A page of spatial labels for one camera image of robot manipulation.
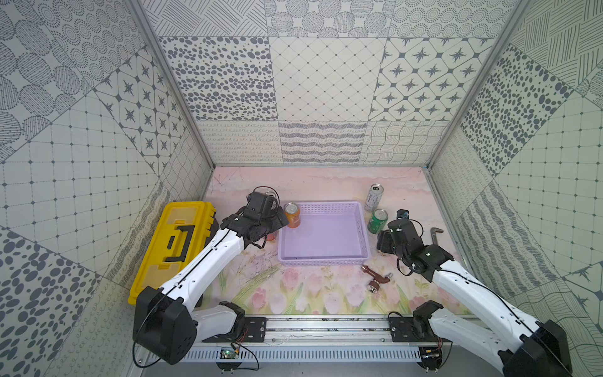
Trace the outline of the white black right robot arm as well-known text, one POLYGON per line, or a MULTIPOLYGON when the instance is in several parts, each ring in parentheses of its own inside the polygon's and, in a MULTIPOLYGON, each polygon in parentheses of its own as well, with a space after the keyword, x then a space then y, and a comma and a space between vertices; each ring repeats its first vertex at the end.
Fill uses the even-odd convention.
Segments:
POLYGON ((445 339, 488 362, 505 376, 570 376, 573 366, 565 330, 541 322, 483 285, 442 247, 425 245, 413 221, 398 218, 378 233, 377 249, 466 306, 482 325, 433 300, 412 313, 420 339, 445 339))

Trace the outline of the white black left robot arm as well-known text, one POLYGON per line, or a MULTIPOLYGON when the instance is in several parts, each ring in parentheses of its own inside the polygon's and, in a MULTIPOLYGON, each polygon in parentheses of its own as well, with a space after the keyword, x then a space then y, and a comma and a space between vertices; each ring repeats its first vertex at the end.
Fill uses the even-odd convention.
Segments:
POLYGON ((174 365, 195 342, 218 337, 234 342, 244 334, 245 311, 222 301, 210 309, 196 309, 211 283, 246 247, 265 247, 268 235, 288 226, 280 196, 258 186, 246 204, 224 218, 205 248, 159 288, 146 287, 135 304, 133 343, 161 361, 174 365))

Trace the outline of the white energy can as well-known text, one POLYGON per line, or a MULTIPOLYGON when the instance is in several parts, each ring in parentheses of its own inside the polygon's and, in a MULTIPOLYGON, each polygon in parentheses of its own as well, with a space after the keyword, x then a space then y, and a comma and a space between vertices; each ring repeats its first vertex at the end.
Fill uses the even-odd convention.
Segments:
POLYGON ((370 186, 367 194, 367 198, 364 204, 364 210, 367 212, 373 212, 377 209, 384 193, 384 188, 378 183, 374 183, 370 186))

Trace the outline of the green soda can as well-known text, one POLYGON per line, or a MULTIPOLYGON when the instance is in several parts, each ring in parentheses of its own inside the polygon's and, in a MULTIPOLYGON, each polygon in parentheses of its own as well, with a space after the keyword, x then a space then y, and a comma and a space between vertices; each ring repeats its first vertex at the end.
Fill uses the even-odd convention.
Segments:
POLYGON ((388 221, 388 214, 381 208, 376 208, 372 212, 371 219, 367 223, 367 230, 372 234, 381 232, 388 221))

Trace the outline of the orange soda can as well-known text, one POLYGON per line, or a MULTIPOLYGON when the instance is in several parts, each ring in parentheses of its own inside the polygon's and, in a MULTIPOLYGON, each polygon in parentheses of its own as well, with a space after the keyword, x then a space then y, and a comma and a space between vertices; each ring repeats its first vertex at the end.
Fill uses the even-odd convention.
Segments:
POLYGON ((295 229, 301 225, 301 210, 298 204, 296 203, 288 203, 284 205, 284 213, 289 221, 288 227, 295 229))

